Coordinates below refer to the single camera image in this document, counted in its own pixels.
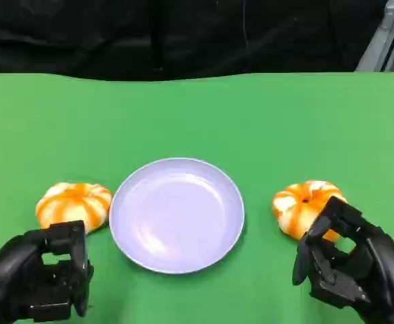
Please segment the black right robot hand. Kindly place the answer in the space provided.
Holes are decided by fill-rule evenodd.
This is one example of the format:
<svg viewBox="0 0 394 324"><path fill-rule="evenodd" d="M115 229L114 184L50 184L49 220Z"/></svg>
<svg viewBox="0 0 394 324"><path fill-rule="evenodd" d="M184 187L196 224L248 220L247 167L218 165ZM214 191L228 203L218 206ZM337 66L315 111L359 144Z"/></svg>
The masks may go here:
<svg viewBox="0 0 394 324"><path fill-rule="evenodd" d="M311 297L365 323L394 323L394 240L336 196L299 241L292 283L306 279Z"/></svg>

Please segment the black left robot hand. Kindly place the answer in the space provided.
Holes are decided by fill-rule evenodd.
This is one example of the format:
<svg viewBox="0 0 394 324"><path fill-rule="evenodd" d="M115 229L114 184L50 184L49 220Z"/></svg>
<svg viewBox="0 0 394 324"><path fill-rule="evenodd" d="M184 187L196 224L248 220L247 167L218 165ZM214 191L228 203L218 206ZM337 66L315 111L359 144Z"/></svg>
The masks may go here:
<svg viewBox="0 0 394 324"><path fill-rule="evenodd" d="M0 323L84 317L93 274L83 221L13 237L0 248Z"/></svg>

